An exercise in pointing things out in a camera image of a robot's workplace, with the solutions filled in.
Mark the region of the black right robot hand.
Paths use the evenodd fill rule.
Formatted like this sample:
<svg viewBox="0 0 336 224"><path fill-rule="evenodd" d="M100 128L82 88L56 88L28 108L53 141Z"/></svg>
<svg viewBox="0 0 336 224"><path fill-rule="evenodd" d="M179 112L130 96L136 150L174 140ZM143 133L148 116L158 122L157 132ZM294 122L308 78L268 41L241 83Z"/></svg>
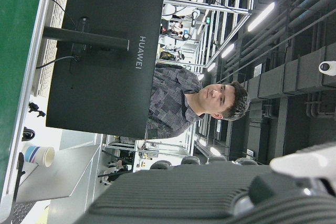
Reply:
<svg viewBox="0 0 336 224"><path fill-rule="evenodd" d="M78 223L335 223L335 143L259 165L216 157L118 178Z"/></svg>

